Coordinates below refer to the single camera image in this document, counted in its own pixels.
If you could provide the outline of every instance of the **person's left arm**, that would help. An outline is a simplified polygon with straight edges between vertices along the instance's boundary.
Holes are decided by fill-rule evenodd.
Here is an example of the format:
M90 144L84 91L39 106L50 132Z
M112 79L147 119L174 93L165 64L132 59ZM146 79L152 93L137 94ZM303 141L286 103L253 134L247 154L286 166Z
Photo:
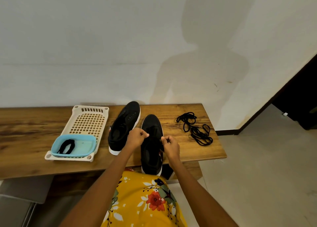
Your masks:
M140 128L135 128L129 132L124 148L69 212L60 227L101 226L126 163L133 151L148 136L149 134Z

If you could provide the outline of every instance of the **wall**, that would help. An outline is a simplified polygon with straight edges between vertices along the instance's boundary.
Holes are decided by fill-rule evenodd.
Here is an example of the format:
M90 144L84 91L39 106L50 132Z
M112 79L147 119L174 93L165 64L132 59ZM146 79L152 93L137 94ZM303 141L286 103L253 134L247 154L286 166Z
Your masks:
M315 0L0 0L0 107L201 102L237 129L317 51Z

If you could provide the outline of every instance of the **white plastic basket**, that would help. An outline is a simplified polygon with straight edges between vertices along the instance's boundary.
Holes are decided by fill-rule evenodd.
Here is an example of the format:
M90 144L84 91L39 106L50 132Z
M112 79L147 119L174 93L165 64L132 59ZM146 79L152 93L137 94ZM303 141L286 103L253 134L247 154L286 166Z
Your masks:
M67 122L63 134L91 134L96 137L97 145L93 153L86 157L55 157L51 151L45 155L46 160L66 160L66 161L93 161L97 153L105 125L108 119L109 108L98 106L76 105L73 113Z

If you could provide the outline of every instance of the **yellow dress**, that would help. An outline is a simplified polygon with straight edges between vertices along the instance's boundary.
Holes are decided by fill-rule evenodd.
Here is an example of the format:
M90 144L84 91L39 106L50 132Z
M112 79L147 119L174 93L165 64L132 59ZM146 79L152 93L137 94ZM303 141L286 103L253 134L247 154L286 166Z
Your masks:
M124 171L101 227L187 226L163 178Z

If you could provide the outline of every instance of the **black shoe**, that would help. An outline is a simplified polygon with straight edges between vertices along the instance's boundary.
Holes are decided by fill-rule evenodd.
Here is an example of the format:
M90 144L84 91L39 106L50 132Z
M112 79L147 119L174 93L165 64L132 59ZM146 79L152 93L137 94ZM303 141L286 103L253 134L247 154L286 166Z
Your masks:
M154 114L149 114L144 119L141 129L150 135L141 145L142 173L160 176L164 150L161 142L163 136L161 123Z
M120 112L110 127L108 136L109 152L118 155L125 146L129 131L138 124L141 116L141 108L138 102L128 103Z

